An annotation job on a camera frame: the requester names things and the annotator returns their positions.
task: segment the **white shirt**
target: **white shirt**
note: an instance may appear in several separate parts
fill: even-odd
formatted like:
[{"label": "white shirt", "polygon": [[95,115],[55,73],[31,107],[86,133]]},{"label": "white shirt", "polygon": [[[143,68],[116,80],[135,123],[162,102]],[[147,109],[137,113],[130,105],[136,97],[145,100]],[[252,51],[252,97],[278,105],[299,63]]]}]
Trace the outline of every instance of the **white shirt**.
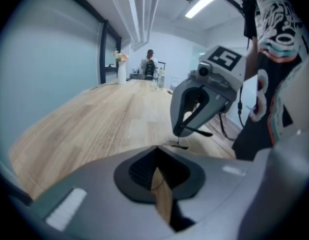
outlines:
[{"label": "white shirt", "polygon": [[147,56],[145,58],[143,58],[141,60],[141,63],[140,63],[140,67],[142,69],[142,73],[144,73],[145,69],[146,69],[146,64],[152,60],[154,62],[154,66],[155,66],[155,73],[158,73],[158,60],[154,57],[151,57],[150,59],[147,58]]}]

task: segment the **ceiling pipe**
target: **ceiling pipe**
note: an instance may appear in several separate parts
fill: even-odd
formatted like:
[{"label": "ceiling pipe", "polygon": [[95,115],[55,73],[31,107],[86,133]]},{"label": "ceiling pipe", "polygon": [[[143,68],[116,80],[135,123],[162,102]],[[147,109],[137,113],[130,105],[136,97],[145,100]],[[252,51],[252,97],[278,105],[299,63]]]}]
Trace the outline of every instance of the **ceiling pipe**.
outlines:
[{"label": "ceiling pipe", "polygon": [[159,0],[151,0],[150,13],[149,13],[149,25],[148,25],[148,32],[147,32],[147,39],[146,39],[147,42],[149,42],[149,39],[150,39],[150,33],[153,28],[158,2]]},{"label": "ceiling pipe", "polygon": [[138,19],[140,42],[145,42],[145,0],[134,0]]}]

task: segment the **wooden table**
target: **wooden table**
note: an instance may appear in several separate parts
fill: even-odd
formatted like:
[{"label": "wooden table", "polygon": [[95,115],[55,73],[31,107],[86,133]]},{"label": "wooden table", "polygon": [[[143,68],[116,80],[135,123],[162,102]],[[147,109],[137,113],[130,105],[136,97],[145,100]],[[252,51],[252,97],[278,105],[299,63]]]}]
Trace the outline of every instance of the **wooden table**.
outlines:
[{"label": "wooden table", "polygon": [[[30,127],[10,150],[21,184],[36,199],[81,165],[144,146],[177,141],[172,132],[167,90],[151,81],[106,83],[86,90]],[[181,138],[188,151],[233,158],[217,135]]]}]

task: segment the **black sleeve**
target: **black sleeve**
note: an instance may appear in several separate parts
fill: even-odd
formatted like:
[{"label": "black sleeve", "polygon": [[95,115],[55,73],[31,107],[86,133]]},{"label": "black sleeve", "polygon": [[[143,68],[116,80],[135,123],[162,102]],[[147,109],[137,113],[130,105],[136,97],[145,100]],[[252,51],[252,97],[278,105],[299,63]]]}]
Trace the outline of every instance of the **black sleeve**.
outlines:
[{"label": "black sleeve", "polygon": [[257,37],[257,28],[255,22],[256,0],[240,0],[242,12],[244,15],[244,36],[252,39]]}]

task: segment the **patterned clothing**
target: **patterned clothing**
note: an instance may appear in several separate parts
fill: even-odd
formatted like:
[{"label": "patterned clothing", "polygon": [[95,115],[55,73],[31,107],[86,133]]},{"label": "patterned clothing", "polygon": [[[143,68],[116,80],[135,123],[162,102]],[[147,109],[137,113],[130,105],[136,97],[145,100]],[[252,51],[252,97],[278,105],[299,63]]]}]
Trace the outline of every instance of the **patterned clothing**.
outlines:
[{"label": "patterned clothing", "polygon": [[253,160],[296,129],[280,93],[293,80],[309,55],[309,33],[288,0],[256,0],[258,39],[256,105],[233,144],[236,157]]}]

